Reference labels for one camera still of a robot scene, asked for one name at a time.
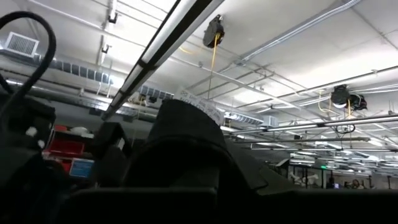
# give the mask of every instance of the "cable reel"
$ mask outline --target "cable reel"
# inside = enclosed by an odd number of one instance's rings
[[[363,95],[349,93],[347,85],[336,86],[331,93],[330,100],[336,108],[346,108],[353,111],[367,109],[368,105]]]
[[[223,25],[221,25],[222,20],[223,17],[221,15],[217,15],[212,21],[209,22],[209,26],[207,27],[205,35],[203,36],[204,46],[212,49],[219,45],[221,41],[223,41],[225,32]]]

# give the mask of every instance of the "yellow cord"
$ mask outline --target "yellow cord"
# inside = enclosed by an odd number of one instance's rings
[[[187,53],[187,54],[195,54],[195,53],[193,53],[191,51],[183,49],[182,47],[179,47],[178,49],[180,49],[182,52]]]
[[[351,102],[348,100],[348,118],[351,117]]]
[[[322,93],[319,92],[319,99],[321,99],[321,98],[322,98]],[[329,108],[328,108],[328,109],[322,108],[322,107],[321,107],[321,101],[318,101],[318,108],[319,108],[319,110],[320,110],[321,112],[324,112],[324,113],[333,113],[333,114],[337,114],[337,115],[338,115],[338,113],[336,113],[336,112],[334,112],[334,111],[331,110],[331,94],[329,94]]]
[[[203,50],[203,45],[200,45],[200,49],[197,52],[189,51],[189,50],[187,50],[187,49],[185,49],[183,47],[179,47],[178,49],[180,49],[182,52],[184,52],[186,54],[195,55],[195,54],[199,54]]]
[[[210,70],[210,80],[209,80],[209,89],[207,92],[207,99],[210,99],[210,88],[211,88],[211,80],[213,78],[213,69],[216,60],[216,51],[217,51],[217,40],[219,39],[220,34],[217,33],[214,41],[214,49],[213,49],[213,58],[211,59],[211,70]]]

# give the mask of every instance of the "person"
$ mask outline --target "person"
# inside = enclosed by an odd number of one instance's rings
[[[353,180],[352,188],[353,189],[364,189],[364,187],[361,184],[359,184],[359,181],[357,179]]]

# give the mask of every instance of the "black coiled cable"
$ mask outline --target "black coiled cable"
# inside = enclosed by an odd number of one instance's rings
[[[29,92],[29,90],[32,88],[32,86],[37,82],[37,80],[40,79],[40,77],[43,75],[43,73],[48,69],[48,67],[51,64],[52,59],[54,58],[55,51],[57,48],[57,40],[55,38],[55,34],[53,29],[51,28],[50,24],[41,16],[34,14],[33,12],[25,12],[25,11],[17,11],[17,12],[12,12],[10,14],[7,14],[0,18],[0,29],[2,29],[6,24],[17,20],[21,18],[28,18],[28,19],[33,19],[40,23],[45,31],[47,32],[49,36],[49,46],[47,47],[47,52],[44,55],[43,61],[40,63],[39,67],[36,69],[36,71],[32,74],[32,76],[29,77],[29,79],[21,86],[21,88],[13,93],[10,98],[7,100],[7,102],[3,105],[0,111],[0,120],[1,120],[1,127],[0,127],[0,136],[3,139],[7,139],[5,136],[7,133],[7,117],[8,114],[12,112],[12,106],[13,104],[17,103],[18,101],[21,101],[23,97]]]

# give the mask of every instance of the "air vent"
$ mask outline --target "air vent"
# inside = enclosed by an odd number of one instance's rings
[[[10,32],[4,49],[19,55],[33,58],[38,45],[38,40]]]
[[[276,128],[279,126],[279,121],[276,117],[264,116],[264,122],[260,126]]]

